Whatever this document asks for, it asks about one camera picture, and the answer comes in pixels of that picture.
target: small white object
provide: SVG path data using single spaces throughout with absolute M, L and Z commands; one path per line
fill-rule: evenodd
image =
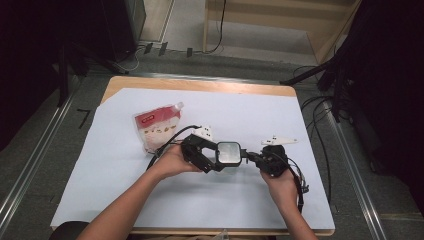
M 198 137 L 201 137 L 203 139 L 206 139 L 208 141 L 213 142 L 212 129 L 211 129 L 210 126 L 194 129 L 193 134 L 198 136 Z
M 268 140 L 263 140 L 261 142 L 262 145 L 283 145 L 283 144 L 290 144 L 290 143 L 297 143 L 297 139 L 291 139 L 291 138 L 285 138 L 285 137 L 276 137 L 275 135 Z

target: red and white package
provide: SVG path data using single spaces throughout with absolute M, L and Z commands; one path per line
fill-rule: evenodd
M 181 118 L 182 102 L 137 114 L 134 119 L 144 150 L 154 153 L 174 135 Z

